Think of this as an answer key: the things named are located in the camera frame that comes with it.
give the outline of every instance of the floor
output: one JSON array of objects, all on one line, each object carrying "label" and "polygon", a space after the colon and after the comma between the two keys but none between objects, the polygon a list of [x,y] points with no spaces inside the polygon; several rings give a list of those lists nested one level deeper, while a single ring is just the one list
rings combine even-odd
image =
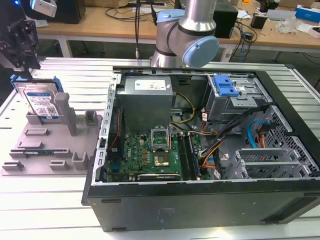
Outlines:
[{"label": "floor", "polygon": [[[135,48],[134,43],[97,43],[97,42],[82,42],[71,41],[71,50],[75,58],[114,58],[114,59],[134,59]],[[153,55],[155,46],[153,44],[141,44],[140,55],[142,59],[148,59]],[[260,63],[260,64],[275,64],[272,60],[275,52],[252,50],[245,62]],[[59,44],[54,40],[40,40],[39,56],[47,57],[62,57]],[[219,61],[222,55],[222,49],[219,51],[214,61]],[[280,64],[292,64],[295,68],[314,86],[320,79],[320,54],[312,54],[313,57],[307,56],[314,63],[306,59],[304,55],[296,52],[283,52],[278,59]],[[239,62],[238,57],[234,57],[232,62]],[[10,84],[11,71],[0,68],[0,105],[4,102],[7,96],[12,91],[13,87]]]}]

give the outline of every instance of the workbench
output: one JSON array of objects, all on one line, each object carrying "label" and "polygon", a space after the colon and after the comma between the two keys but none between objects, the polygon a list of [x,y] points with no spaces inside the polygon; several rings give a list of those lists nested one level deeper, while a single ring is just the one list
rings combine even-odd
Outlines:
[{"label": "workbench", "polygon": [[[96,110],[103,114],[113,66],[148,66],[147,60],[52,58],[33,71],[35,78],[60,79],[70,95],[76,114]],[[296,69],[284,64],[224,63],[205,66],[214,69],[266,71],[284,96],[320,139],[320,94]],[[27,119],[27,104],[13,91],[0,107],[0,164],[10,158]],[[81,205],[85,175],[0,176],[1,239],[307,239],[320,238],[320,206],[286,225],[233,226],[105,233],[89,206]]]},{"label": "workbench", "polygon": [[[260,6],[256,1],[244,4],[238,3],[238,10],[246,10],[253,14],[255,9]],[[121,8],[119,12],[124,13],[127,8]],[[129,11],[118,14],[117,17],[133,17],[134,13]],[[243,19],[242,22],[250,25],[249,20]],[[320,53],[320,40],[305,32],[291,34],[281,34],[276,30],[278,22],[267,20],[262,30],[255,29],[258,34],[256,42],[251,46],[253,50],[281,51],[281,52],[301,52],[301,53]],[[135,24],[134,22],[124,22],[105,15],[103,7],[87,7],[86,13],[79,24],[64,24],[49,22],[49,27],[38,28],[40,39],[58,40],[62,54],[65,58],[72,57],[69,41],[93,41],[93,42],[115,42],[115,43],[135,43]],[[149,20],[140,22],[139,42],[141,44],[156,44],[156,26]],[[229,62],[232,51],[240,41],[240,33],[237,29],[233,30],[230,39],[219,38],[220,48],[224,49],[221,62]]]}]

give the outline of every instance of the slotted aluminum surface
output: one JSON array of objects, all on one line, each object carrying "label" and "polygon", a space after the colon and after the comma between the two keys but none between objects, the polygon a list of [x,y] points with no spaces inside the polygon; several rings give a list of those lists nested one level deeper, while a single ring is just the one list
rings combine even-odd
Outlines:
[{"label": "slotted aluminum surface", "polygon": [[[70,94],[77,114],[86,109],[103,113],[112,66],[148,66],[148,60],[52,58],[41,63],[35,78],[57,76]],[[280,64],[211,63],[212,69],[267,71],[301,117],[320,139],[319,95],[295,70]],[[7,160],[27,120],[28,108],[12,92],[0,107],[0,164]],[[105,233],[90,207],[80,199],[85,177],[0,176],[1,239],[320,239],[320,207],[286,225],[237,226]]]}]

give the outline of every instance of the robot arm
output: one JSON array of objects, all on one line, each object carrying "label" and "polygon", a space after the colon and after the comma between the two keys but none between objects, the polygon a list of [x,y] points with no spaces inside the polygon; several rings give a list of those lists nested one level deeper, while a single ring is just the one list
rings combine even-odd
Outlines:
[{"label": "robot arm", "polygon": [[40,69],[37,61],[39,40],[34,21],[26,20],[18,0],[0,1],[0,65],[32,79],[31,69]]},{"label": "robot arm", "polygon": [[219,50],[219,42],[213,36],[216,3],[217,0],[187,0],[185,10],[161,11],[151,66],[199,68],[208,64]]}]

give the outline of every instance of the open computer tower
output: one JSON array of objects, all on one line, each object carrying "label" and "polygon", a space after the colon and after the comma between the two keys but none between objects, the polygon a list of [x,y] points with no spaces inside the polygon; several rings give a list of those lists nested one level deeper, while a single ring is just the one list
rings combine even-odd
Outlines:
[{"label": "open computer tower", "polygon": [[110,231],[285,224],[320,142],[264,71],[116,67],[84,196]]}]

